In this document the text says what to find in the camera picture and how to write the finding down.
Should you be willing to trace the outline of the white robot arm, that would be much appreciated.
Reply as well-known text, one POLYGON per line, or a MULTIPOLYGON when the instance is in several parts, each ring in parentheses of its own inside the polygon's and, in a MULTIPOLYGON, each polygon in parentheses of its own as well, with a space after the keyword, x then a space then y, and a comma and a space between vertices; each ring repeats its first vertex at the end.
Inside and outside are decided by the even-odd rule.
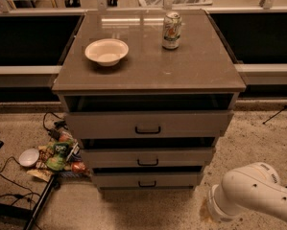
POLYGON ((287 222, 287 188, 276 170, 263 162, 230 170, 207 195, 207 209, 218 222, 230 222, 245 209, 287 222))

